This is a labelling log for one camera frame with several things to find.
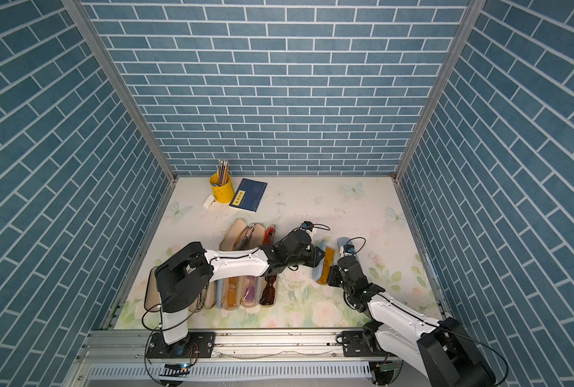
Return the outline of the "blue case white glasses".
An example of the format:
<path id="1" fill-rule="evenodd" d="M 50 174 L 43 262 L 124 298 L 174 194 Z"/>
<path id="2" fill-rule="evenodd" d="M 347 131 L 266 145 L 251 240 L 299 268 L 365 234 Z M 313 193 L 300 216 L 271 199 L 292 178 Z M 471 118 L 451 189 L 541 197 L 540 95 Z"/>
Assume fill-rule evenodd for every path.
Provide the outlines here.
<path id="1" fill-rule="evenodd" d="M 346 256 L 343 256 L 343 246 L 345 244 L 350 243 L 350 244 L 354 245 L 354 247 L 355 247 L 356 254 L 354 254 L 354 258 L 356 261 L 359 261 L 359 258 L 357 255 L 357 253 L 359 251 L 358 240 L 360 240 L 360 237 L 353 237 L 353 238 L 341 237 L 341 238 L 339 238 L 338 239 L 338 255 L 339 255 L 339 258 L 346 257 Z"/>

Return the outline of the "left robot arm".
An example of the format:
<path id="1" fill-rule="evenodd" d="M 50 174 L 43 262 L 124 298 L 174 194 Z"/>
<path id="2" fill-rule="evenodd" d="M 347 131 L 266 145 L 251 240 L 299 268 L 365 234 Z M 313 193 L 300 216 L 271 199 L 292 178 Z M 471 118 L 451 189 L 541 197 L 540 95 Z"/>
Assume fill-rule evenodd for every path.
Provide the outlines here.
<path id="1" fill-rule="evenodd" d="M 185 313 L 209 283 L 232 277 L 267 277 L 297 266 L 315 268 L 324 256 L 324 251 L 313 245 L 311 232 L 302 228 L 274 244 L 246 251 L 213 251 L 199 242 L 189 243 L 154 271 L 164 343 L 187 338 Z"/>

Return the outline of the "blue case yellow glasses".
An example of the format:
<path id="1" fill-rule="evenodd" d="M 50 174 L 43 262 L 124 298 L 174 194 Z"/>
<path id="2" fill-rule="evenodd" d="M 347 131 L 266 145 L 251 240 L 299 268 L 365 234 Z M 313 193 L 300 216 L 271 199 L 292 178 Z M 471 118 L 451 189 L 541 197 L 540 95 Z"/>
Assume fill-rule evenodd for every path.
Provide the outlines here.
<path id="1" fill-rule="evenodd" d="M 330 266 L 332 266 L 335 257 L 335 250 L 328 244 L 328 241 L 329 240 L 327 238 L 324 238 L 318 243 L 317 246 L 324 253 L 324 257 L 312 271 L 313 279 L 320 285 L 327 284 L 330 274 Z"/>

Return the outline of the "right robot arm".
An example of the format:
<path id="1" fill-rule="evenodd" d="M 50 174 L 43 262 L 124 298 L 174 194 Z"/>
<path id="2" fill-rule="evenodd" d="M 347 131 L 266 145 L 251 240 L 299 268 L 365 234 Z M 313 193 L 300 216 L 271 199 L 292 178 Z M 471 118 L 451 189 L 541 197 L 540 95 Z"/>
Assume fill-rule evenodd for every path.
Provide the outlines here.
<path id="1" fill-rule="evenodd" d="M 364 342 L 372 352 L 389 352 L 425 375 L 433 386 L 493 386 L 496 376 L 480 344 L 454 318 L 443 321 L 396 301 L 369 282 L 355 256 L 331 266 L 327 284 L 343 290 L 348 306 L 371 321 Z"/>

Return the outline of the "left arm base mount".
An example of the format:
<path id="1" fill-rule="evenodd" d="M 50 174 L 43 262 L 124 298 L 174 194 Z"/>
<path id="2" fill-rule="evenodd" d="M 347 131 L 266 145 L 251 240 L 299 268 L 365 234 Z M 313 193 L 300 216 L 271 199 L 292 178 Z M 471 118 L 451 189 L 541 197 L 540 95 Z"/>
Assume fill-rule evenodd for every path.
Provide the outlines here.
<path id="1" fill-rule="evenodd" d="M 145 356 L 148 359 L 211 358 L 216 339 L 215 332 L 190 332 L 183 340 L 167 344 L 162 333 L 151 335 Z"/>

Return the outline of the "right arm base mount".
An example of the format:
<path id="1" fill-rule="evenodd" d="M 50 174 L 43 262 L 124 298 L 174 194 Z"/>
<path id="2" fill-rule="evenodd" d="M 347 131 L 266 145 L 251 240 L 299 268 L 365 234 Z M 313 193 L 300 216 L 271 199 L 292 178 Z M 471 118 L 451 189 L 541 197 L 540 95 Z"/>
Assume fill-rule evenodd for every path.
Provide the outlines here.
<path id="1" fill-rule="evenodd" d="M 387 357 L 375 336 L 370 332 L 343 331 L 335 337 L 345 357 Z"/>

